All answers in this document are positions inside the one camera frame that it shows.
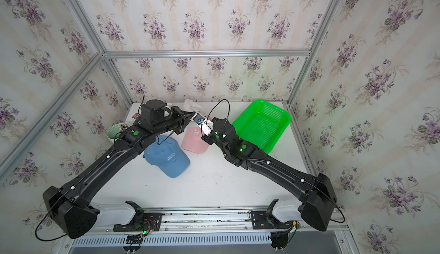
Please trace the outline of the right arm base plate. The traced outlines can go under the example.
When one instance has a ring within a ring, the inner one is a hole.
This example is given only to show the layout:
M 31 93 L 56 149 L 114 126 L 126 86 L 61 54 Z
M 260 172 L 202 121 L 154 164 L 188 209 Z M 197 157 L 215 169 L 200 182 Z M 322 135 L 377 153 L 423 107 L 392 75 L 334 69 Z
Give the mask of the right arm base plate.
M 290 229 L 294 221 L 281 222 L 265 210 L 251 210 L 249 218 L 254 230 Z

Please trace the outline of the pink baseball cap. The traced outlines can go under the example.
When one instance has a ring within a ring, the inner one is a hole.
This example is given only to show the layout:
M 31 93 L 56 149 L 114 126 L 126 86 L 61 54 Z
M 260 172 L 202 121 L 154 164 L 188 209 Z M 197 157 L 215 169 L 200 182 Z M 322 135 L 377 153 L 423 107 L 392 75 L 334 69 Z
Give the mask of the pink baseball cap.
M 204 153 L 210 145 L 201 136 L 200 128 L 188 128 L 181 144 L 182 149 L 196 154 Z

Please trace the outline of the grey white baseball cap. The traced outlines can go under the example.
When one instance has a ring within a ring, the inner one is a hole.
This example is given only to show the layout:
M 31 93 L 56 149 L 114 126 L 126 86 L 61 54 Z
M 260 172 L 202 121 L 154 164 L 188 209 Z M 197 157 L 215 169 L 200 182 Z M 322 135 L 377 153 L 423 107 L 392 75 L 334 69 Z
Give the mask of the grey white baseball cap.
M 186 99 L 183 102 L 183 106 L 181 107 L 181 110 L 193 112 L 193 113 L 196 112 L 196 113 L 200 113 L 203 116 L 207 116 L 205 109 L 191 99 Z

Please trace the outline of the light blue baseball cap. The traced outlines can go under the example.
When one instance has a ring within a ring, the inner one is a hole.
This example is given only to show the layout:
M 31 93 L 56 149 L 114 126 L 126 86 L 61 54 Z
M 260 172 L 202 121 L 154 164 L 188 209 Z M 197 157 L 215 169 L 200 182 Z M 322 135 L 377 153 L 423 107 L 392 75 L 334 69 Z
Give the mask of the light blue baseball cap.
M 146 148 L 143 158 L 170 178 L 177 178 L 190 166 L 190 159 L 178 142 L 165 135 L 158 136 L 156 142 Z

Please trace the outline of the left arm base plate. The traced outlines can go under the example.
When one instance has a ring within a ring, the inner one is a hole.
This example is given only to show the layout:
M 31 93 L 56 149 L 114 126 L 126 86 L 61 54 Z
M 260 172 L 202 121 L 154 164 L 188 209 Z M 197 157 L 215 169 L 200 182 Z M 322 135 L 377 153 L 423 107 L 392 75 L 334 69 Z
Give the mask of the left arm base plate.
M 114 232 L 141 232 L 159 231 L 162 213 L 144 213 L 135 217 L 126 225 L 116 224 L 113 226 Z

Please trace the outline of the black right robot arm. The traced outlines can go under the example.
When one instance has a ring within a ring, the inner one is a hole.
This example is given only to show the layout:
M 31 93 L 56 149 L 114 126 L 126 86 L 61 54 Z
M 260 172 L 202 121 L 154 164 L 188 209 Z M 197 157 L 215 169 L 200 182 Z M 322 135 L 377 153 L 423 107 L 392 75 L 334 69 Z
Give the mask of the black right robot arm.
M 268 155 L 262 149 L 241 139 L 227 119 L 193 118 L 202 139 L 215 144 L 228 162 L 236 167 L 258 173 L 293 194 L 294 199 L 271 202 L 264 213 L 257 214 L 258 229 L 287 228 L 297 218 L 318 231 L 326 231 L 331 221 L 337 198 L 332 183 L 325 174 L 313 176 L 294 169 Z

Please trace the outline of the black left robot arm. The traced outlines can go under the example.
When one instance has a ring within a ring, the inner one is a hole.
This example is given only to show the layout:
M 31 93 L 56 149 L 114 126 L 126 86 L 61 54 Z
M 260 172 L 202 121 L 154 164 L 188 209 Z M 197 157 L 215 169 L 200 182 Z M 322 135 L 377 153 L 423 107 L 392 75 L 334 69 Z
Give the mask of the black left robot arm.
M 71 239 L 85 235 L 100 223 L 123 228 L 143 229 L 144 210 L 126 201 L 108 213 L 92 204 L 99 190 L 127 163 L 142 154 L 168 131 L 184 132 L 193 112 L 178 106 L 167 108 L 161 100 L 149 100 L 140 107 L 141 114 L 133 125 L 117 136 L 113 145 L 92 165 L 62 187 L 51 186 L 43 193 L 48 217 Z

